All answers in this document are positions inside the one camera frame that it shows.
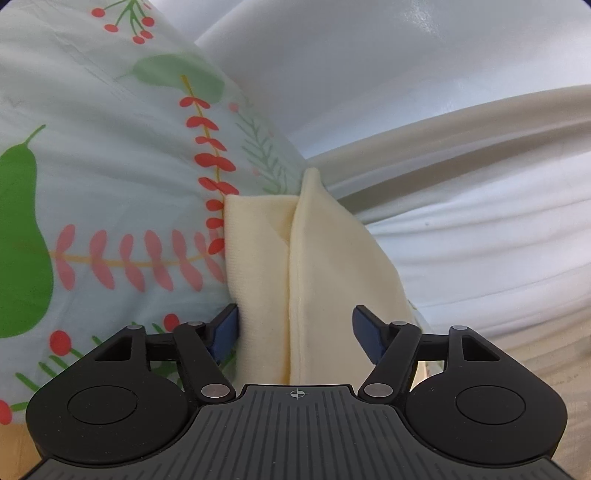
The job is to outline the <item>cream knit sweater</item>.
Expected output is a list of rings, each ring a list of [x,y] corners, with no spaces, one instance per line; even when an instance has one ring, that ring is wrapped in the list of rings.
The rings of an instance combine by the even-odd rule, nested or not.
[[[239,310],[238,387],[359,387],[373,366],[353,334],[355,307],[415,320],[394,264],[318,170],[305,171],[297,195],[226,198],[224,243]]]

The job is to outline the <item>floral print bed sheet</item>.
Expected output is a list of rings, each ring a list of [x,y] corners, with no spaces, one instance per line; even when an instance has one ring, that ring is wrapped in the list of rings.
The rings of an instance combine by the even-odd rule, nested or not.
[[[147,1],[1,11],[1,475],[39,456],[31,397],[121,328],[168,333],[231,299],[229,196],[308,166]]]

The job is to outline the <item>white curtain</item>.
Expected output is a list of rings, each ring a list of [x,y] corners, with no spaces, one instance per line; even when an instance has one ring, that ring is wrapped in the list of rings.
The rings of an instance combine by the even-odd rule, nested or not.
[[[467,324],[590,431],[586,1],[160,1],[322,172],[435,332]]]

